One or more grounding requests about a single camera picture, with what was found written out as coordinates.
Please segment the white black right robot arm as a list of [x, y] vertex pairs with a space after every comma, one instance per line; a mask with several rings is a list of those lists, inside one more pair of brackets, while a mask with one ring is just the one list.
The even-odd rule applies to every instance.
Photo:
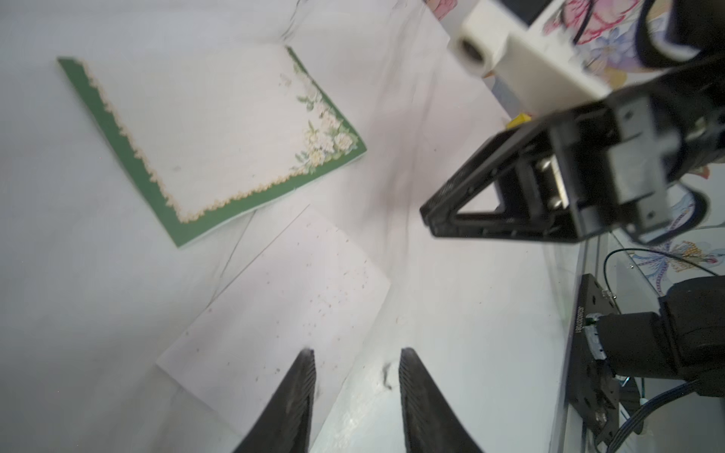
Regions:
[[[484, 143], [420, 210], [441, 238], [579, 243], [621, 228], [640, 245], [694, 230], [708, 199], [671, 224], [668, 189], [724, 155], [724, 58], [693, 60], [602, 100]], [[724, 393], [724, 280], [672, 289], [659, 313], [605, 315], [600, 346], [621, 376]]]

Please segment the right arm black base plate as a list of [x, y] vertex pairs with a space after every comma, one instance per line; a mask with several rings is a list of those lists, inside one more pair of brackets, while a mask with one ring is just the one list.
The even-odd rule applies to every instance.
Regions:
[[591, 326], [599, 317], [619, 311], [591, 274], [581, 276], [566, 377], [566, 401], [573, 407], [596, 445], [609, 445], [629, 414], [641, 402], [641, 382], [616, 375], [605, 363]]

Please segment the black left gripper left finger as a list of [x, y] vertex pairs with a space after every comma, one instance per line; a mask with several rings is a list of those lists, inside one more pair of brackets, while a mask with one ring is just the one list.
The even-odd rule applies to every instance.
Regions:
[[315, 403], [315, 353], [304, 348], [234, 453], [309, 451]]

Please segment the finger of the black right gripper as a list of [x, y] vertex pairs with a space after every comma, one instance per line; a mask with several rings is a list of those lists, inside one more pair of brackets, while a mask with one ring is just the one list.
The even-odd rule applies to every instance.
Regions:
[[488, 139], [420, 208], [437, 238], [581, 243], [578, 208], [556, 165], [582, 107], [506, 128]]

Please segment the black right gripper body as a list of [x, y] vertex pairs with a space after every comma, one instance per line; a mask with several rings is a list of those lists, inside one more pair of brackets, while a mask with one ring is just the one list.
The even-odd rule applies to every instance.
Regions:
[[551, 241], [575, 243], [622, 228], [636, 243], [659, 245], [694, 230], [708, 213], [708, 197], [693, 191], [693, 213], [672, 228], [668, 190], [724, 155], [724, 60], [685, 64], [556, 113], [549, 139], [566, 191], [549, 215]]

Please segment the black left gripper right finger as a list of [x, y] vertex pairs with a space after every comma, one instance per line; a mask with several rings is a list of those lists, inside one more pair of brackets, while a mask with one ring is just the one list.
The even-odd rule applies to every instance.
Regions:
[[400, 352], [398, 381], [407, 452], [483, 452], [411, 347]]

